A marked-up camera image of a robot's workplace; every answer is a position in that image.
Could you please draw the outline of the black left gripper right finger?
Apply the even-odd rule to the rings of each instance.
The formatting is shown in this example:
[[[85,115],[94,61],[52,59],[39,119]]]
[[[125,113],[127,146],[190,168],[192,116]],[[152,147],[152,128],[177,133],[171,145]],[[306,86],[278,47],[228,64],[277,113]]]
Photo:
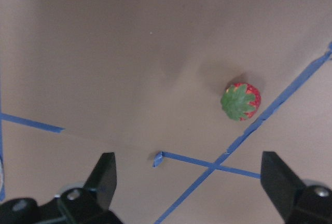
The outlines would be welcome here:
[[[261,158],[260,183],[283,220],[288,220],[304,182],[274,151],[264,151]]]

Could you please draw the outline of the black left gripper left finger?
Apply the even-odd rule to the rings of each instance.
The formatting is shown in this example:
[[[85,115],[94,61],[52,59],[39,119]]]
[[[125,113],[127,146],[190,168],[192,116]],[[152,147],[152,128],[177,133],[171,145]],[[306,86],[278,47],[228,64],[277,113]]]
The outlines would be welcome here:
[[[102,153],[84,184],[99,206],[109,209],[117,186],[116,159],[114,152]]]

